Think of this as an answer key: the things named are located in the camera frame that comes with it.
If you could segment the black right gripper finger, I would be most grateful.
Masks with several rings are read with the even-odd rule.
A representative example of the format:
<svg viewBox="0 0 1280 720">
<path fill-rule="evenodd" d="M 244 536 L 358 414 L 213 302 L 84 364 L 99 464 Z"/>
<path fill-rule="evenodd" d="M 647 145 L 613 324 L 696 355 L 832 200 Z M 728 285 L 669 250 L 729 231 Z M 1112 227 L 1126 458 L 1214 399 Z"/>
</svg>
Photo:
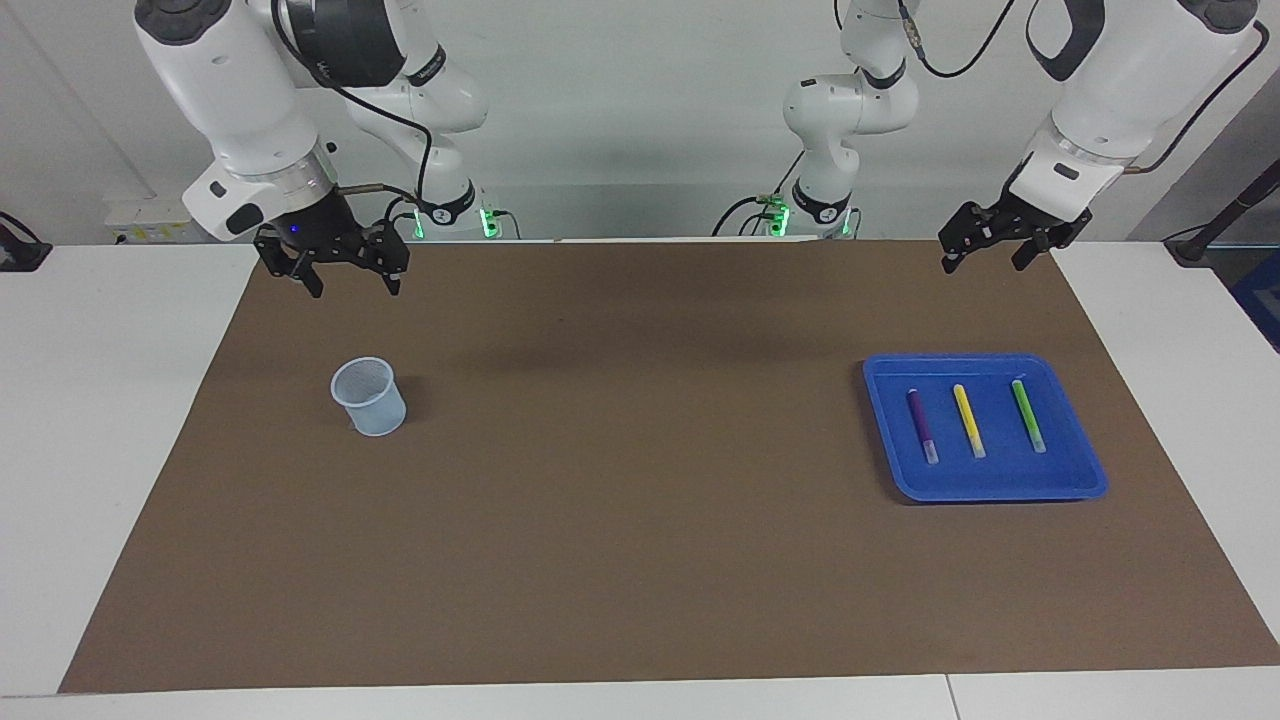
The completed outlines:
<svg viewBox="0 0 1280 720">
<path fill-rule="evenodd" d="M 256 234 L 255 249 L 271 277 L 287 278 L 303 286 L 312 299 L 323 296 L 324 283 L 312 268 L 311 252 L 291 254 L 275 234 Z"/>
<path fill-rule="evenodd" d="M 401 293 L 401 275 L 407 272 L 410 250 L 393 222 L 375 222 L 365 233 L 365 260 L 381 277 L 390 296 Z"/>
</svg>

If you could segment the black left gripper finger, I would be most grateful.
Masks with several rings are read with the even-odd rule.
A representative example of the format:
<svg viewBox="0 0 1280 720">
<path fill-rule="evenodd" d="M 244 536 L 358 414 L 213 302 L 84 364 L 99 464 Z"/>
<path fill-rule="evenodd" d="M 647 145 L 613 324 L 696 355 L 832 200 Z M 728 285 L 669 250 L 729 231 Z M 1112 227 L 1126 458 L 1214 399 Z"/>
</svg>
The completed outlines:
<svg viewBox="0 0 1280 720">
<path fill-rule="evenodd" d="M 1034 231 L 1012 255 L 1012 266 L 1024 272 L 1039 255 L 1057 246 L 1057 231 Z"/>
<path fill-rule="evenodd" d="M 992 214 L 978 202 L 964 202 L 938 232 L 941 266 L 954 274 L 966 256 L 1000 242 L 989 227 Z"/>
</svg>

